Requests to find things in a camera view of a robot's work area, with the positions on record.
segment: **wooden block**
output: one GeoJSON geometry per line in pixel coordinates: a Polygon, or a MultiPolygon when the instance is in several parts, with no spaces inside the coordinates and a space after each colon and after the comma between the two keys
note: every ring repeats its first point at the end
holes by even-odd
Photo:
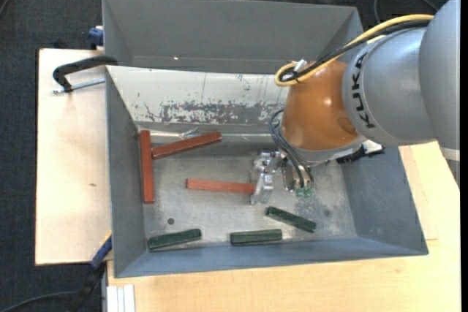
{"type": "Polygon", "coordinates": [[[149,130],[140,132],[141,178],[143,181],[143,202],[154,203],[153,159],[151,158],[151,137],[149,130]]]}
{"type": "Polygon", "coordinates": [[[240,194],[253,194],[254,183],[221,182],[219,180],[196,180],[189,178],[187,188],[192,190],[237,192],[240,194]]]}
{"type": "Polygon", "coordinates": [[[211,132],[198,137],[191,137],[179,142],[169,143],[154,147],[151,152],[153,159],[162,159],[163,157],[176,155],[177,153],[194,150],[195,148],[213,145],[222,139],[221,132],[211,132]]]}

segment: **black clamp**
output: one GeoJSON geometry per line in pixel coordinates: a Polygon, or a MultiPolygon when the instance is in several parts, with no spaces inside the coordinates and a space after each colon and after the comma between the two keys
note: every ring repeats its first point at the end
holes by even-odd
{"type": "Polygon", "coordinates": [[[73,91],[73,87],[72,84],[68,82],[68,79],[65,78],[65,75],[70,75],[72,73],[95,68],[96,66],[101,65],[118,65],[118,63],[117,60],[115,60],[113,57],[100,55],[92,58],[85,58],[84,60],[79,60],[74,63],[58,66],[53,71],[52,76],[53,79],[64,88],[66,93],[71,93],[73,91]]]}

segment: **metal bracket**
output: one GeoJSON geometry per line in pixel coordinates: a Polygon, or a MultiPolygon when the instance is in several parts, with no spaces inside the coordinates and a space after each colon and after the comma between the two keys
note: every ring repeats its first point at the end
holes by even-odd
{"type": "Polygon", "coordinates": [[[273,175],[281,162],[282,157],[278,151],[262,152],[254,160],[254,169],[260,171],[260,175],[257,179],[255,192],[250,196],[251,204],[268,203],[273,192],[273,175]]]}

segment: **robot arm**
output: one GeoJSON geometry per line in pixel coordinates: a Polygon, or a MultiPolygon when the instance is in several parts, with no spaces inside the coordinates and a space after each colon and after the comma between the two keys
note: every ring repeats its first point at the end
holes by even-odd
{"type": "Polygon", "coordinates": [[[367,140],[437,140],[459,167],[460,8],[461,0],[450,0],[434,18],[391,20],[315,63],[280,69],[276,83],[290,87],[283,140],[312,164],[350,155],[367,140]],[[337,61],[352,49],[348,65],[337,61]]]}

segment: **wooden plank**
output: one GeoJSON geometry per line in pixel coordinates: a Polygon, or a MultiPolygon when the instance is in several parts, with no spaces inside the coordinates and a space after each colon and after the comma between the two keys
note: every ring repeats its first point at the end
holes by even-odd
{"type": "Polygon", "coordinates": [[[141,177],[143,202],[154,203],[153,159],[151,158],[151,135],[149,130],[140,132],[141,177]]]}
{"type": "Polygon", "coordinates": [[[191,190],[235,192],[239,194],[253,194],[255,183],[223,182],[220,180],[187,179],[187,188],[191,190]]]}
{"type": "MultiPolygon", "coordinates": [[[[37,265],[89,262],[110,231],[105,85],[52,94],[63,64],[97,50],[39,50],[37,93],[37,265]]],[[[70,76],[72,83],[104,77],[105,68],[70,76]]]]}
{"type": "Polygon", "coordinates": [[[190,137],[186,140],[160,145],[152,149],[153,159],[176,155],[177,153],[194,150],[195,148],[205,147],[220,142],[221,132],[211,132],[198,137],[190,137]]]}

